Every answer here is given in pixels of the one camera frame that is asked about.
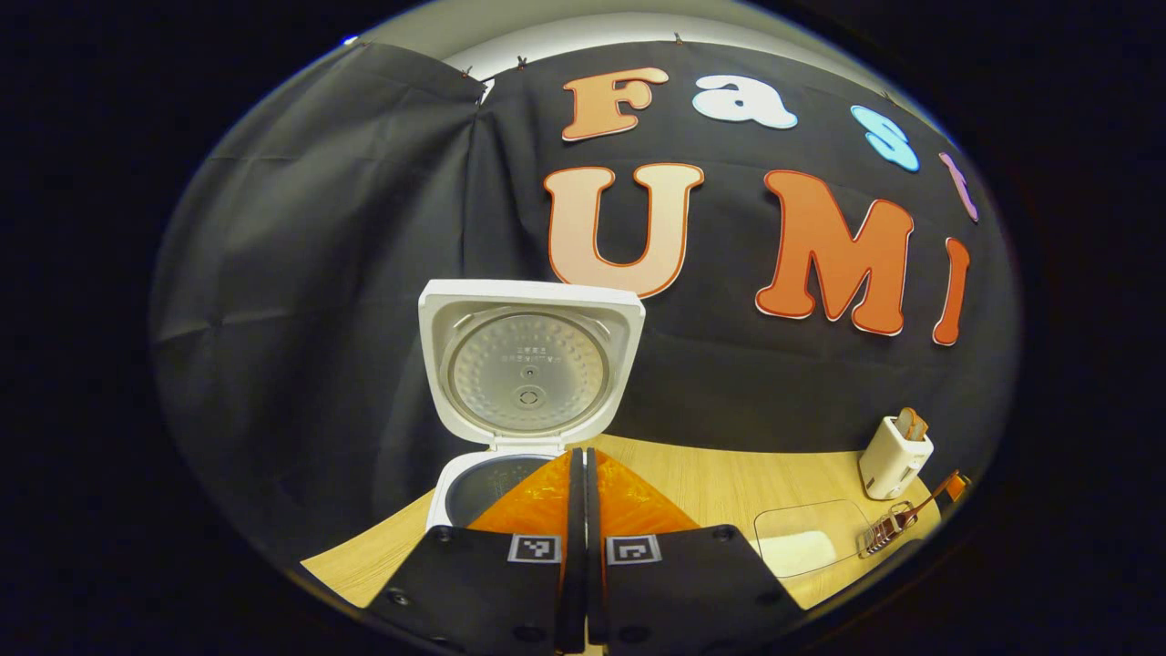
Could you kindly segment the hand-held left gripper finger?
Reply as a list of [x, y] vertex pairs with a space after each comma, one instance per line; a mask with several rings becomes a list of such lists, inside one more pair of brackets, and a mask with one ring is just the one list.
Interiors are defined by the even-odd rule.
[[588, 643], [607, 655], [742, 655], [803, 622], [740, 528], [652, 516], [663, 501], [588, 449]]
[[368, 611], [455, 655], [580, 653], [586, 456], [555, 457], [468, 525], [433, 525]]

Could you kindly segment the brown wooden spoon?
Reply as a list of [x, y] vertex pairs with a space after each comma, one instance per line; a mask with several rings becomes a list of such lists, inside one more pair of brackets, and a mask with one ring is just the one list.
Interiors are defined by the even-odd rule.
[[933, 493], [920, 503], [904, 501], [892, 506], [890, 510], [890, 528], [894, 532], [901, 532], [902, 530], [915, 525], [916, 520], [919, 520], [923, 509], [927, 509], [928, 507], [942, 509], [942, 507], [949, 506], [953, 505], [944, 505], [944, 482], [942, 482], [937, 486], [936, 491], [933, 491]]

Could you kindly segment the clear rice container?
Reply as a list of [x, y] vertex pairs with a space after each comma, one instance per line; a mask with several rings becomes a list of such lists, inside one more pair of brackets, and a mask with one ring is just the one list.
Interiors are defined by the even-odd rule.
[[847, 501], [847, 499], [835, 499], [834, 501], [795, 507], [779, 507], [779, 509], [759, 512], [753, 520], [753, 543], [758, 549], [757, 543], [761, 538], [784, 536], [788, 535], [788, 532], [819, 530], [826, 532], [829, 539], [833, 539], [838, 558], [834, 564], [837, 564], [841, 560], [857, 556], [857, 539], [859, 539], [862, 532], [866, 531], [870, 525], [871, 522], [866, 519], [864, 512], [861, 510], [861, 507], [854, 503], [854, 501]]

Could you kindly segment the white rice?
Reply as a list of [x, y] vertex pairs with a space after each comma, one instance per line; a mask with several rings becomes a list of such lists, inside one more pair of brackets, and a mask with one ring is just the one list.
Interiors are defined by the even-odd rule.
[[758, 539], [763, 563], [777, 578], [792, 578], [836, 563], [833, 539], [823, 531], [788, 532]]

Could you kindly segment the white rice cooker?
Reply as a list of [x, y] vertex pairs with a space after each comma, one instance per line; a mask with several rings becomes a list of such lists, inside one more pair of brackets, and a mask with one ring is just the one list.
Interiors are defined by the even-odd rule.
[[539, 466], [607, 429], [646, 310], [634, 292], [433, 278], [419, 296], [424, 372], [443, 426], [477, 445], [440, 474], [427, 528], [466, 527]]

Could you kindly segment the white toaster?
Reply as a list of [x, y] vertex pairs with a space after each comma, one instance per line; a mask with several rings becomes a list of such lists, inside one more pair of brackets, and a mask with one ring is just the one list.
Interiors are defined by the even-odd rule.
[[859, 456], [859, 481], [866, 498], [891, 501], [902, 496], [934, 452], [927, 424], [898, 428], [895, 416], [883, 416], [872, 440]]

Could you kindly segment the black backdrop cloth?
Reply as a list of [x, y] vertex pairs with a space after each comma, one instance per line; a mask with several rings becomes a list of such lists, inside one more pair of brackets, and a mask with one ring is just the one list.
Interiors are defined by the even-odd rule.
[[[793, 200], [821, 179], [850, 232], [912, 217], [904, 327], [774, 315]], [[403, 509], [471, 446], [441, 425], [417, 299], [431, 278], [550, 280], [563, 256], [638, 264], [684, 230], [645, 299], [609, 431], [726, 451], [865, 447], [916, 408], [925, 480], [978, 477], [1023, 344], [1004, 221], [965, 154], [874, 91], [767, 52], [666, 42], [550, 56], [486, 89], [363, 43], [251, 110], [180, 202], [159, 255], [150, 345], [180, 451], [271, 560], [297, 565]]]

